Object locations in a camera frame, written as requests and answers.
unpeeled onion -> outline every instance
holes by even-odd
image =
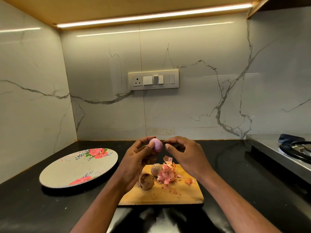
[[[155,184],[154,178],[149,173],[144,173],[139,177],[139,186],[143,190],[150,190]]]
[[[159,164],[159,163],[155,163],[155,164],[151,167],[151,169],[150,169],[151,174],[152,174],[153,176],[157,176],[157,175],[159,174],[159,172],[162,171],[162,170],[163,170],[162,165]]]
[[[159,153],[159,152],[162,150],[163,145],[162,145],[162,142],[161,142],[159,139],[157,139],[157,138],[152,138],[152,139],[149,141],[149,143],[150,143],[150,142],[153,142],[153,143],[154,143],[155,146],[153,147],[153,149],[154,149],[155,152]]]

wooden cutting board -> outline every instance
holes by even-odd
[[[150,173],[152,165],[146,165],[143,173]],[[166,190],[162,189],[163,184],[158,184],[155,178],[155,184],[150,190],[142,190],[139,184],[126,193],[121,199],[119,205],[140,205],[140,204],[201,204],[204,201],[200,187],[195,180],[195,183],[188,185],[185,183],[185,178],[190,177],[188,173],[176,164],[177,175],[183,178],[176,178],[171,182]]]

white plate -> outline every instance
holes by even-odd
[[[41,172],[39,180],[49,188],[80,185],[108,172],[117,160],[118,154],[111,149],[82,150],[51,163]]]

marble backsplash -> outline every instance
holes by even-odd
[[[58,32],[0,0],[0,183],[76,141]]]
[[[311,7],[64,31],[78,139],[310,133]],[[180,88],[128,89],[179,69]]]

stainless steel stove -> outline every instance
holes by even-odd
[[[279,164],[311,184],[311,134],[280,139],[281,134],[247,135],[246,140]]]

